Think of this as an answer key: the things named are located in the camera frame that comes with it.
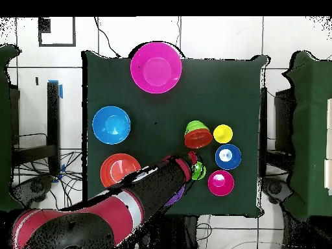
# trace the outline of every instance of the white tiled floor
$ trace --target white tiled floor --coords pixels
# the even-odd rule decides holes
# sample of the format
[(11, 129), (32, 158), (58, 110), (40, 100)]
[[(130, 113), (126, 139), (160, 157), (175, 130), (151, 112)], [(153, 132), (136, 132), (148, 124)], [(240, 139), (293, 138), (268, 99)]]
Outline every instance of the white tiled floor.
[[(6, 23), (5, 28), (0, 28), (0, 44), (15, 44), (16, 20), (12, 18), (5, 21), (0, 19), (2, 25)], [(66, 43), (65, 37), (69, 39), (71, 32), (69, 22), (69, 18), (51, 18), (52, 33), (42, 34), (43, 39), (51, 43)], [(271, 62), (267, 66), (265, 83), (273, 95), (290, 87), (281, 73), (289, 67), (295, 51), (308, 50), (321, 59), (329, 58), (332, 54), (329, 23), (319, 18), (182, 17), (182, 35), (178, 41), (178, 16), (98, 18), (98, 22), (100, 29), (107, 34), (111, 47), (123, 57), (127, 57), (140, 43), (158, 40), (176, 43), (178, 47), (181, 41), (181, 50), (188, 58), (251, 59), (262, 53), (269, 55)], [(76, 18), (76, 47), (38, 47), (37, 24), (37, 18), (18, 18), (17, 39), (18, 47), (22, 50), (18, 56), (18, 79), (16, 59), (10, 62), (8, 68), (11, 83), (18, 84), (21, 90), (20, 134), (46, 133), (46, 83), (48, 80), (58, 80), (64, 87), (64, 97), (60, 99), (61, 147), (80, 150), (81, 51), (95, 51), (108, 57), (114, 57), (115, 54), (109, 49), (104, 34), (98, 32), (94, 18)], [(268, 137), (275, 137), (275, 108), (271, 95), (268, 95)], [(45, 137), (26, 137), (21, 142), (26, 146), (45, 144)], [(273, 140), (268, 140), (268, 148), (274, 148)], [(70, 170), (82, 170), (80, 158)], [(268, 167), (268, 173), (278, 172)], [(80, 184), (77, 182), (75, 188), (80, 189)], [(62, 187), (59, 183), (53, 184), (52, 190), (58, 197), (58, 207), (63, 207)], [(80, 191), (71, 191), (73, 203), (80, 200), (80, 194)], [(55, 208), (55, 200), (48, 194), (47, 199), (36, 207)], [(200, 249), (280, 249), (283, 237), (281, 209), (278, 205), (270, 204), (264, 194), (261, 195), (261, 207), (265, 213), (258, 219), (210, 217), (212, 232), (209, 230), (211, 235), (208, 239), (199, 241)], [(199, 219), (199, 223), (207, 221), (207, 215)], [(205, 229), (198, 229), (198, 238), (206, 237), (207, 233)]]

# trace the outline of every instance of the dark green table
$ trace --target dark green table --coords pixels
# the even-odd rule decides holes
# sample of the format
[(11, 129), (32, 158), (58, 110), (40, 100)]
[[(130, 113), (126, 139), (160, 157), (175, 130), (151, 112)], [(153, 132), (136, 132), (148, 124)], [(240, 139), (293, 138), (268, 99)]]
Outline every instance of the dark green table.
[[(115, 153), (135, 157), (142, 167), (169, 154), (187, 152), (184, 131), (189, 121), (202, 121), (211, 132), (219, 124), (233, 128), (231, 143), (243, 160), (231, 171), (235, 187), (231, 194), (217, 197), (207, 185), (219, 167), (213, 140), (199, 150), (207, 167), (203, 180), (168, 213), (182, 215), (246, 215), (258, 217), (257, 150), (261, 68), (266, 56), (252, 60), (182, 60), (182, 75), (167, 93), (152, 95), (139, 89), (130, 75), (129, 58), (101, 58), (87, 51), (88, 74), (88, 198), (104, 190), (100, 179), (103, 161)], [(93, 134), (92, 120), (104, 106), (118, 106), (131, 120), (129, 136), (118, 145), (105, 145)]]
[(296, 97), (292, 142), (295, 163), (290, 186), (294, 194), (284, 203), (297, 219), (332, 216), (332, 196), (324, 188), (327, 100), (332, 98), (332, 62), (311, 53), (294, 53), (290, 78)]
[(19, 50), (13, 45), (0, 45), (0, 210), (6, 212), (22, 208), (9, 193), (12, 184), (12, 118), (6, 67), (9, 61), (18, 54)]

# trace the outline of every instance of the purple object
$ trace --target purple object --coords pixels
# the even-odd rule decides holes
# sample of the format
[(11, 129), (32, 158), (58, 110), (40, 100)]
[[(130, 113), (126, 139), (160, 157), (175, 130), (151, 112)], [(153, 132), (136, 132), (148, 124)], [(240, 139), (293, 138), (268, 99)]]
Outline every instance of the purple object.
[(166, 202), (165, 206), (174, 204), (181, 198), (183, 194), (184, 194), (184, 186), (182, 186), (181, 189), (174, 196), (172, 196), (168, 202)]

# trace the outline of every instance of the desk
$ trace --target desk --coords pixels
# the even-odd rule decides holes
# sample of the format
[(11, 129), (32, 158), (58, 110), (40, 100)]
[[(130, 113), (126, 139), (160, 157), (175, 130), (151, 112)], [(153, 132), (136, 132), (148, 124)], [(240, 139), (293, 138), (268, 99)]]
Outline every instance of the desk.
[(305, 51), (293, 54), (286, 75), (296, 97), (292, 142), (295, 162), (290, 186), (295, 194), (284, 203), (297, 219), (332, 216), (332, 196), (324, 188), (327, 100), (332, 98), (332, 62), (315, 60)]
[(7, 212), (22, 208), (9, 193), (12, 184), (12, 123), (6, 66), (18, 54), (19, 51), (12, 45), (0, 46), (0, 210)]
[[(168, 213), (181, 215), (246, 215), (258, 217), (257, 150), (261, 68), (266, 56), (253, 60), (182, 60), (182, 75), (169, 92), (152, 95), (139, 89), (130, 75), (129, 58), (102, 58), (86, 51), (88, 112), (88, 198), (104, 190), (100, 167), (110, 155), (126, 153), (141, 167), (156, 163), (169, 154), (188, 152), (184, 131), (189, 121), (200, 120), (212, 132), (219, 124), (233, 129), (231, 143), (238, 146), (243, 160), (230, 171), (235, 180), (231, 194), (217, 197), (207, 185), (209, 175), (219, 167), (213, 140), (198, 150), (207, 173)], [(130, 117), (131, 131), (120, 144), (106, 145), (93, 134), (92, 120), (104, 106), (118, 106)]]

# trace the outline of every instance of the plastic bowl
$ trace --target plastic bowl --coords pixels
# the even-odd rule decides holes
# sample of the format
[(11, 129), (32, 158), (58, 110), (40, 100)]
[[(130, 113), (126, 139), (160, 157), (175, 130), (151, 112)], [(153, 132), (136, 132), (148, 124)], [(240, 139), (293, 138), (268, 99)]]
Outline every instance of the plastic bowl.
[(181, 187), (181, 189), (172, 196), (168, 202), (166, 202), (165, 206), (169, 206), (171, 204), (174, 204), (177, 202), (179, 199), (181, 199), (182, 195), (184, 194), (184, 185)]
[(166, 43), (147, 43), (132, 58), (130, 72), (136, 85), (143, 91), (165, 93), (180, 79), (180, 55)]
[(107, 188), (140, 168), (138, 161), (128, 154), (111, 155), (101, 165), (101, 182)]
[(92, 129), (96, 138), (105, 144), (118, 144), (124, 141), (130, 131), (127, 113), (115, 106), (101, 108), (94, 116)]
[(215, 162), (221, 169), (234, 169), (241, 162), (241, 152), (233, 144), (221, 145), (215, 153)]

